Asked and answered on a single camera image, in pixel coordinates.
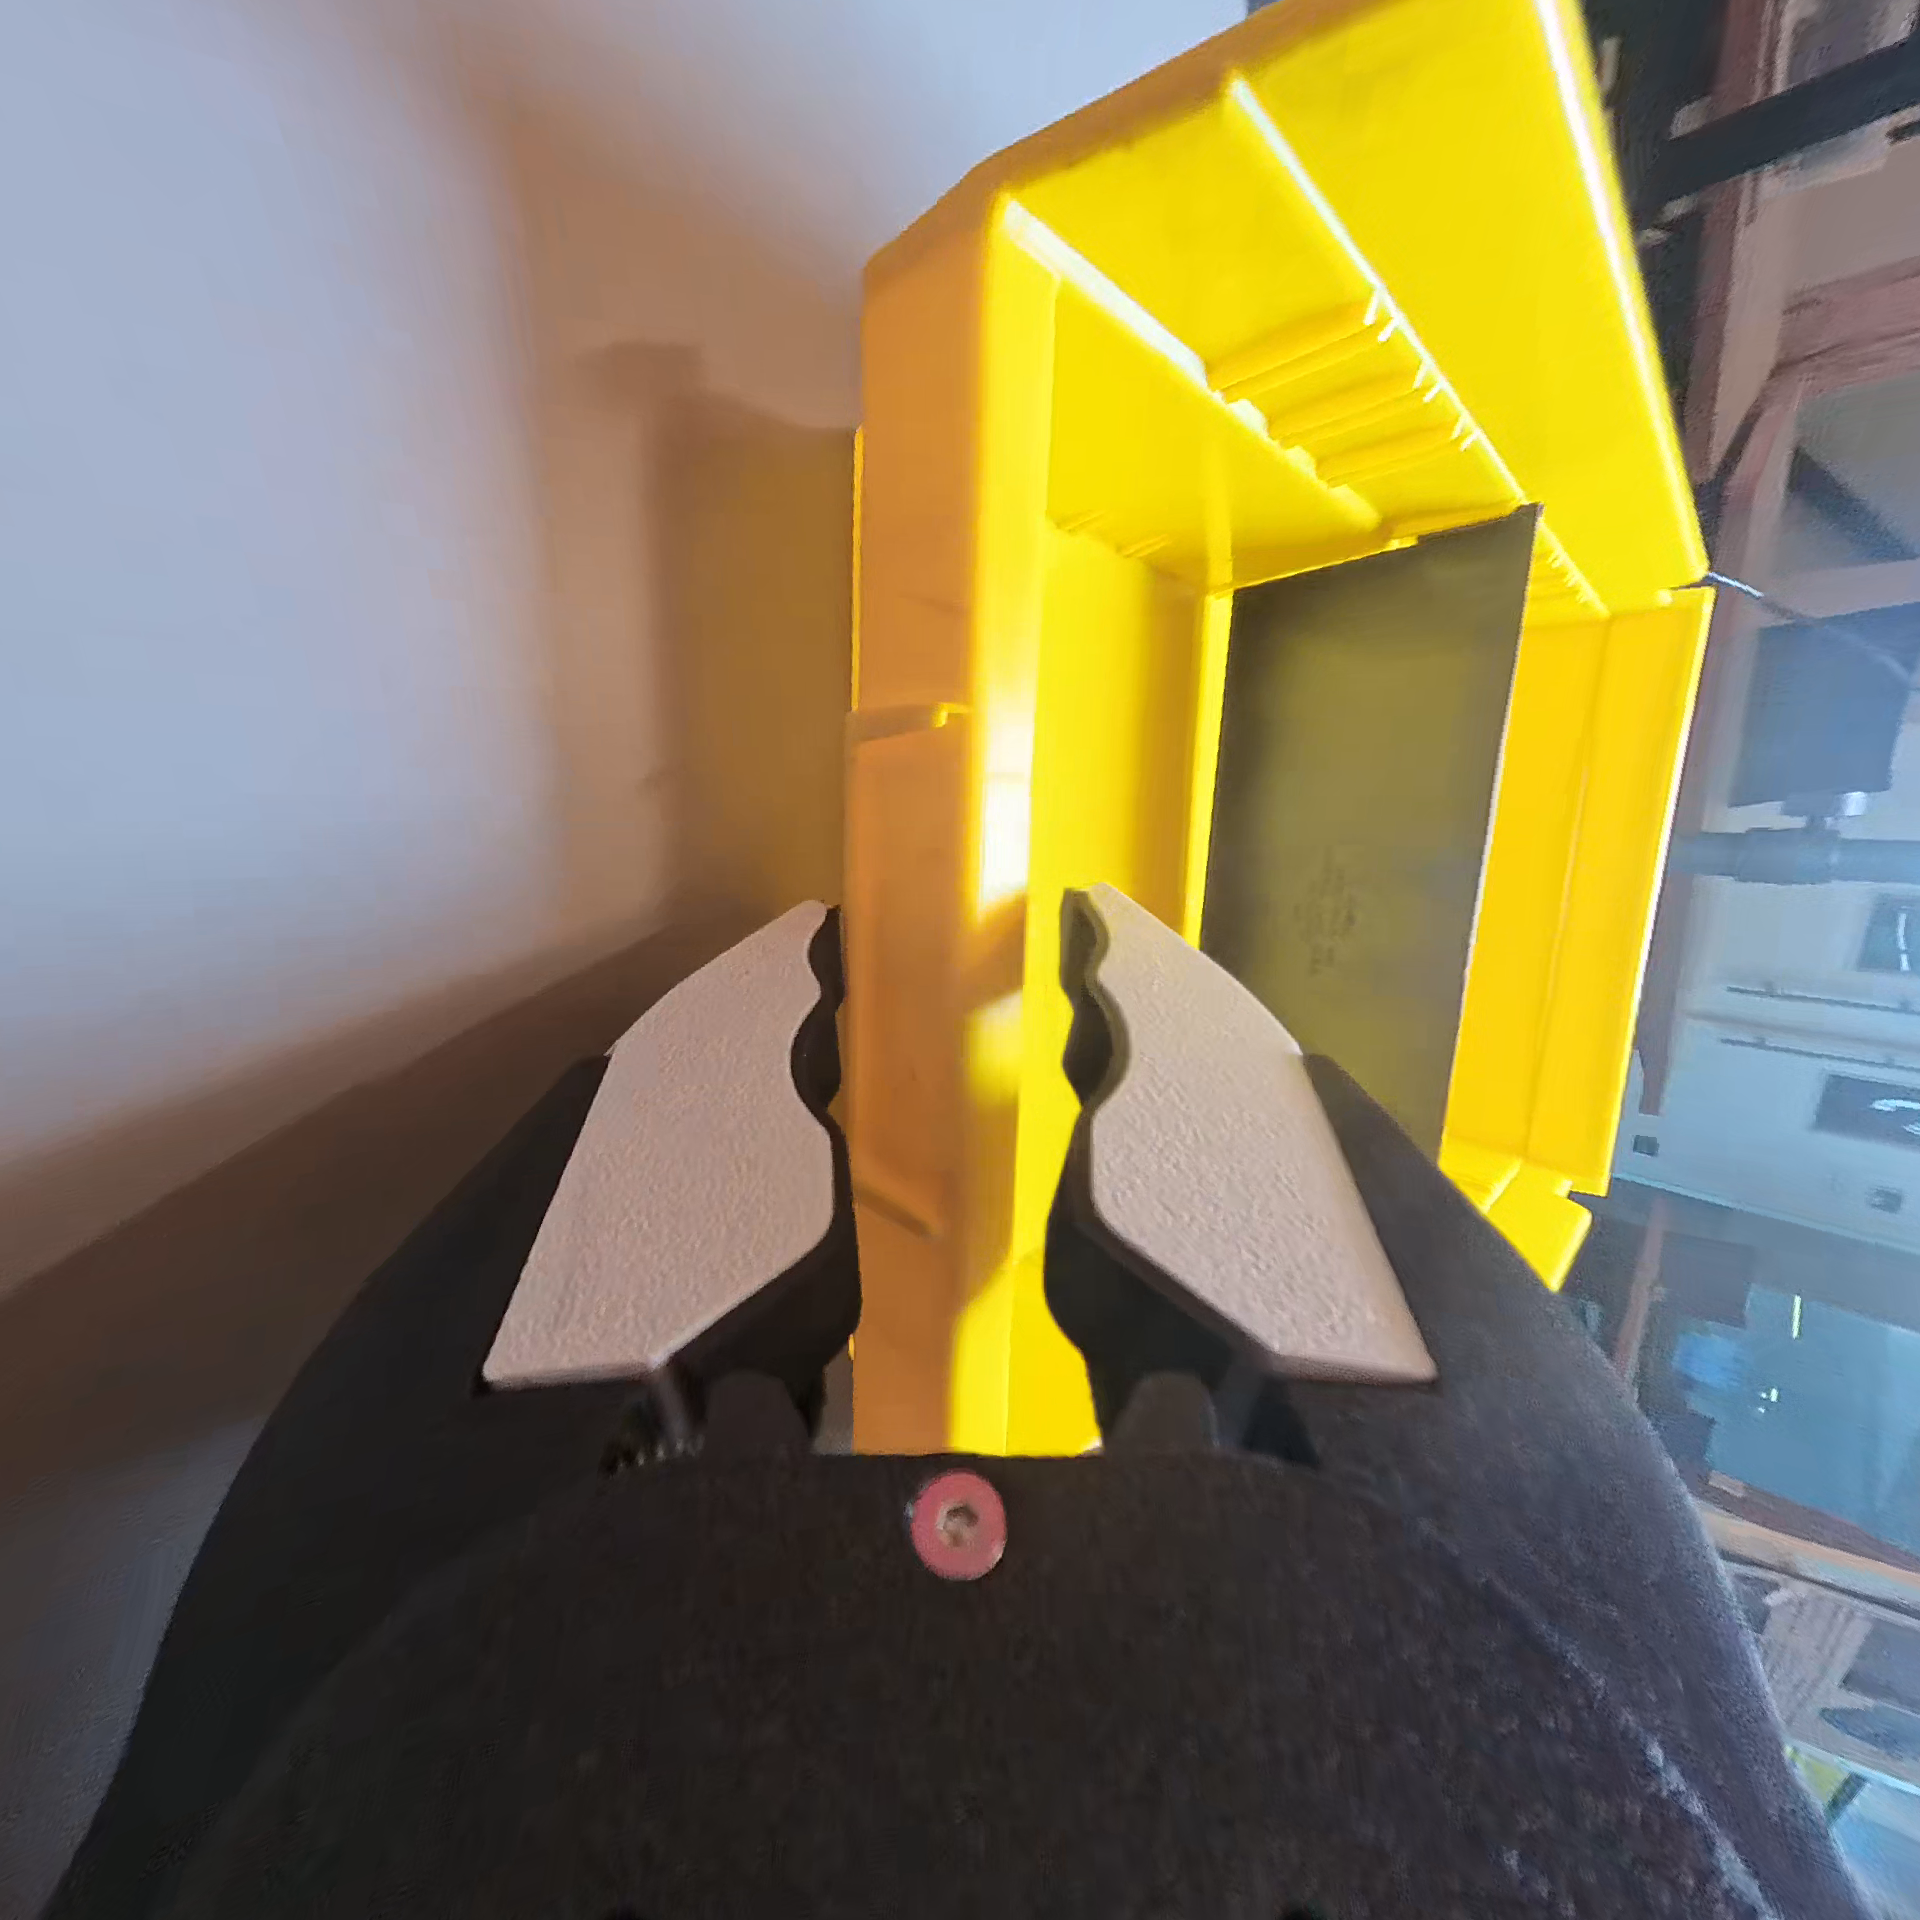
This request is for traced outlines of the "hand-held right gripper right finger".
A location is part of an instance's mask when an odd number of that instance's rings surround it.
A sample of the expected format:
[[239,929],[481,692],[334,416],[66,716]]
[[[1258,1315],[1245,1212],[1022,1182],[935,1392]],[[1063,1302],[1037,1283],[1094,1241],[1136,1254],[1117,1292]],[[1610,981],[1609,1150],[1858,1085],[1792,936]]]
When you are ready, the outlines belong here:
[[1078,1102],[1056,1212],[1255,1379],[1431,1385],[1300,1044],[1111,884],[1063,897]]

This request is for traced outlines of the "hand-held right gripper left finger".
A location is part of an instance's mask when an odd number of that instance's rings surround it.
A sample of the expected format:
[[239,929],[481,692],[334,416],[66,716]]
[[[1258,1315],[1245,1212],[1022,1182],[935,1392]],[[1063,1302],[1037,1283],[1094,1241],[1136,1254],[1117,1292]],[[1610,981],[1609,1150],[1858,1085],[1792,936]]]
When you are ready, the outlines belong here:
[[489,1388],[806,1380],[856,1324],[839,916],[801,900],[661,997],[606,1070],[481,1364]]

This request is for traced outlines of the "yellow plastic bin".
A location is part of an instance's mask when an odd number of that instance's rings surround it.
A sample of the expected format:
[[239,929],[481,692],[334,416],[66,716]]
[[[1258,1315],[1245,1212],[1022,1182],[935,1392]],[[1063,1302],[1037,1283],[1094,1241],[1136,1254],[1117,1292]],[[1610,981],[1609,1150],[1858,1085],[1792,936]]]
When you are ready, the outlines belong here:
[[1540,509],[1434,1157],[1610,1179],[1708,553],[1577,4],[1274,4],[985,160],[862,309],[854,1444],[1078,1452],[1063,892],[1205,923],[1234,598]]

